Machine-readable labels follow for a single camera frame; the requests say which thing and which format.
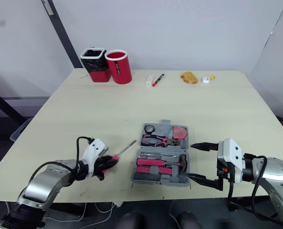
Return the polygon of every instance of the red cylindrical container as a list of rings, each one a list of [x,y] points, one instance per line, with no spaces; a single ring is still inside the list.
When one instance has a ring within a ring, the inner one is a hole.
[[[111,78],[105,53],[104,48],[87,48],[80,55],[82,64],[94,82],[108,82]]]
[[[105,58],[116,83],[126,84],[131,82],[132,74],[126,51],[111,50],[105,53]]]

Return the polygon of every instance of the white wall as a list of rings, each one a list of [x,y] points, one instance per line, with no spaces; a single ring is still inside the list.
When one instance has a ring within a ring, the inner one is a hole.
[[[283,14],[249,79],[274,114],[283,117]]]
[[[40,0],[0,0],[0,96],[49,96],[72,69]]]
[[[134,69],[232,69],[249,74],[283,0],[54,0],[78,54],[128,51]]]

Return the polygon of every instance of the pink-handled pliers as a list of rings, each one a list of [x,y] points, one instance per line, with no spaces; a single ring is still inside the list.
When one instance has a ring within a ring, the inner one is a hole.
[[[167,147],[168,145],[171,146],[178,146],[180,144],[180,142],[174,138],[172,139],[168,139],[165,136],[158,136],[158,135],[142,135],[143,138],[154,138],[154,139],[158,139],[161,140],[161,142],[157,142],[157,143],[149,143],[149,142],[141,142],[142,146],[152,146],[152,147]]]

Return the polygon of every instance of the white eraser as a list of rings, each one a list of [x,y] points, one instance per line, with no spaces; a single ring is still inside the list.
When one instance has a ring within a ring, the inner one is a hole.
[[[153,75],[149,75],[146,81],[146,86],[152,86],[152,81],[154,79]]]
[[[209,77],[203,77],[202,78],[202,82],[203,83],[209,83],[210,82],[210,78]]]

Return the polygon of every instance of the table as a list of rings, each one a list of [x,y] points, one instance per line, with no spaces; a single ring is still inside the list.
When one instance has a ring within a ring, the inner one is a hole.
[[[93,177],[61,189],[55,202],[104,202],[154,199],[221,198],[228,193],[200,186],[132,184],[130,177],[140,148],[143,123],[170,119],[186,125],[189,144],[234,138],[243,153],[275,156],[283,160],[283,127],[240,71],[193,71],[200,80],[214,75],[209,84],[187,84],[183,71],[133,70],[126,85],[93,83],[85,69],[74,69],[49,98],[0,162],[0,200],[16,201],[33,171],[46,161],[74,159],[75,141],[85,135],[102,139],[114,155],[138,140],[105,180]],[[165,77],[156,87],[146,87],[149,74]],[[83,154],[87,143],[80,146]],[[190,171],[216,178],[217,152],[188,149]],[[253,184],[234,187],[234,197],[250,196]],[[259,188],[258,195],[265,195]]]

